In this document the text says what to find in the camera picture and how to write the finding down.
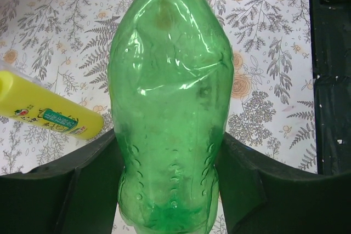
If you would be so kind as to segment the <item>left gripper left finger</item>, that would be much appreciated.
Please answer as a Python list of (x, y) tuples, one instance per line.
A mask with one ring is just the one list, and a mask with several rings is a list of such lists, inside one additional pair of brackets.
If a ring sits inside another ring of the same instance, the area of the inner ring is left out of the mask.
[(1, 233), (111, 233), (123, 159), (113, 130), (28, 173), (1, 176)]

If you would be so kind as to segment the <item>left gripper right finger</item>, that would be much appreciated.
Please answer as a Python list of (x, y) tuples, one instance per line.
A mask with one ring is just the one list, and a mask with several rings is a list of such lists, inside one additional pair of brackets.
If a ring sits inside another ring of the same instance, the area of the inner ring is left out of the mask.
[(350, 233), (350, 172), (309, 173), (229, 134), (216, 170), (229, 233)]

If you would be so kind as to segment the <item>green plastic bottle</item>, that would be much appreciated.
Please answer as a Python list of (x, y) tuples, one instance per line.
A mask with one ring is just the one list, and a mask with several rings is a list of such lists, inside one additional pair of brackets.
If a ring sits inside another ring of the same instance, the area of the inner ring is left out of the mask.
[(134, 0), (107, 75), (124, 159), (121, 217), (137, 233), (209, 233), (234, 66), (207, 0)]

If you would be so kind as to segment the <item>clear plastic bottle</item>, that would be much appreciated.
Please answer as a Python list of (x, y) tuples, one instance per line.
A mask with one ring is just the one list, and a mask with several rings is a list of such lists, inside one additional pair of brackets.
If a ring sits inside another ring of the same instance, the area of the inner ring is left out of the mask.
[(2, 61), (1, 60), (1, 71), (9, 71), (9, 72), (12, 72), (13, 74), (23, 78), (23, 79), (26, 79), (34, 84), (37, 84), (41, 87), (44, 87), (44, 85), (41, 83), (41, 81), (36, 78), (36, 77), (30, 77), (29, 75), (26, 75), (24, 73), (22, 73), (21, 71), (19, 71), (17, 68), (13, 67), (11, 64), (8, 64), (7, 62), (5, 61)]

